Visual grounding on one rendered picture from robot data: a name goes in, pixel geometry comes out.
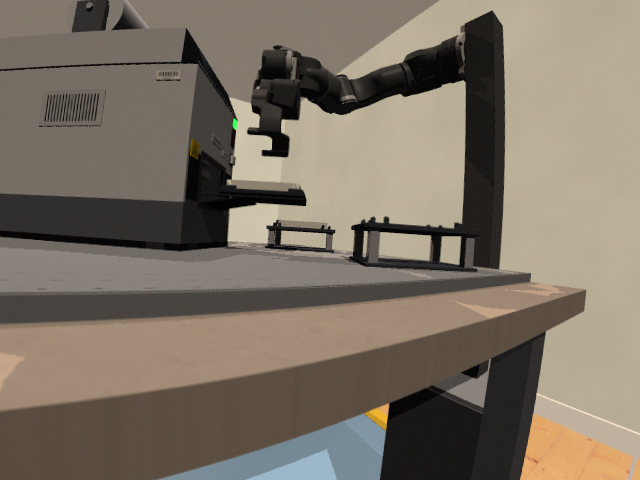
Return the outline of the beige roll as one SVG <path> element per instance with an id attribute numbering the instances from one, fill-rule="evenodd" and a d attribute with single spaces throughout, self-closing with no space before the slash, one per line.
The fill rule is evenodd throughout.
<path id="1" fill-rule="evenodd" d="M 67 25 L 72 32 L 78 1 L 73 0 L 67 13 Z M 127 0 L 108 0 L 108 10 L 104 30 L 148 29 L 149 27 Z"/>

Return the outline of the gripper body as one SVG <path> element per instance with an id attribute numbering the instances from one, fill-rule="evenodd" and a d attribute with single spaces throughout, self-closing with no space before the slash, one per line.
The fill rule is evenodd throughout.
<path id="1" fill-rule="evenodd" d="M 291 79 L 296 79 L 297 58 L 292 57 Z M 256 79 L 253 91 L 260 85 L 259 89 L 268 89 L 268 103 L 282 109 L 282 119 L 299 120 L 300 116 L 300 80 L 291 79 Z M 261 82 L 260 82 L 261 81 Z M 272 85 L 271 85 L 272 84 Z"/>

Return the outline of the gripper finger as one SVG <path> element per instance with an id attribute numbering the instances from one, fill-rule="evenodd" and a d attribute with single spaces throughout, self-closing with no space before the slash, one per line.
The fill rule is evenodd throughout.
<path id="1" fill-rule="evenodd" d="M 248 135 L 280 136 L 282 109 L 268 103 L 268 89 L 254 89 L 252 94 L 252 112 L 260 114 L 259 127 L 249 127 Z"/>
<path id="2" fill-rule="evenodd" d="M 281 136 L 268 136 L 272 139 L 272 150 L 262 150 L 262 156 L 288 157 L 289 142 L 288 135 L 281 132 Z"/>

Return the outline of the beige well plate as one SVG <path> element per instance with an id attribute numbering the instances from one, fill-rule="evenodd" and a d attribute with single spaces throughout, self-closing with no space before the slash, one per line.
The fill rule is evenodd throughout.
<path id="1" fill-rule="evenodd" d="M 290 188 L 301 190 L 301 186 L 299 183 L 227 180 L 227 185 L 236 185 L 236 189 L 288 191 L 288 188 Z"/>

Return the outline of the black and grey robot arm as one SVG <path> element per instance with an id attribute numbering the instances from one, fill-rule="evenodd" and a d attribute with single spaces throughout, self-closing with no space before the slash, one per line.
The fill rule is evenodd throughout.
<path id="1" fill-rule="evenodd" d="M 334 75 L 315 58 L 302 56 L 281 45 L 273 48 L 275 50 L 263 50 L 262 68 L 258 69 L 257 78 L 291 79 L 292 57 L 296 57 L 296 79 L 300 80 L 301 97 L 311 98 L 308 99 L 310 102 L 330 114 L 345 115 L 394 95 L 407 97 L 440 88 L 443 84 L 466 82 L 465 24 L 459 35 L 437 46 L 416 50 L 406 55 L 401 63 L 350 80 L 345 74 Z"/>

